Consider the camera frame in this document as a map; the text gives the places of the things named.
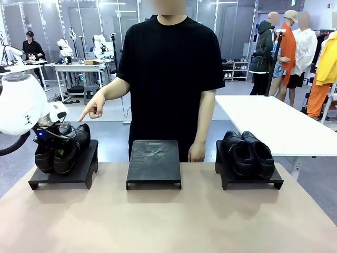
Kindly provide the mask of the person's right hand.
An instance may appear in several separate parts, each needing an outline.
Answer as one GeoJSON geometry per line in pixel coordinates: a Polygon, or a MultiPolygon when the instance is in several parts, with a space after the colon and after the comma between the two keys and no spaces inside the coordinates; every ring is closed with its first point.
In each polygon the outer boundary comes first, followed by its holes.
{"type": "Polygon", "coordinates": [[[88,115],[91,119],[100,118],[103,114],[103,106],[105,104],[104,92],[97,92],[91,100],[88,102],[86,107],[78,119],[78,122],[82,122],[84,118],[88,115]]]}

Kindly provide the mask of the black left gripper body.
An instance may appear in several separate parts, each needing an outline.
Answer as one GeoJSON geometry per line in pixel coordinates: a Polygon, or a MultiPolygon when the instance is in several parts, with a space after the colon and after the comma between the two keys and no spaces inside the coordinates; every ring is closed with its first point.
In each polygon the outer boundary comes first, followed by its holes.
{"type": "Polygon", "coordinates": [[[37,151],[56,150],[64,143],[67,143],[68,130],[65,128],[37,129],[35,131],[37,151]]]}

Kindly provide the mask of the person's left hand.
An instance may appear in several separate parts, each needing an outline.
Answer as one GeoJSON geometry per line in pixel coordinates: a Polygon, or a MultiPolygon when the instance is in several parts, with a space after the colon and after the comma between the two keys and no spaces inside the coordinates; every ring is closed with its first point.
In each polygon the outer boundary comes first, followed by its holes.
{"type": "Polygon", "coordinates": [[[203,162],[205,159],[205,142],[194,142],[188,153],[188,162],[203,162]]]}

